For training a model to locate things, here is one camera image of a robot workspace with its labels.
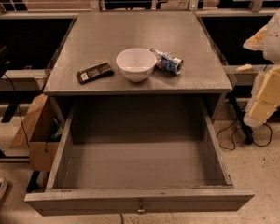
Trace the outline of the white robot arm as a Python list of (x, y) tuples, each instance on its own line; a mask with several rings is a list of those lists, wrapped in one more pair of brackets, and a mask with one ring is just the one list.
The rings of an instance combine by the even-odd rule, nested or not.
[(244, 123), (258, 127), (280, 106), (280, 9), (265, 26), (244, 42), (243, 47), (260, 50), (263, 57), (273, 63), (272, 69), (259, 72), (255, 77), (245, 110)]

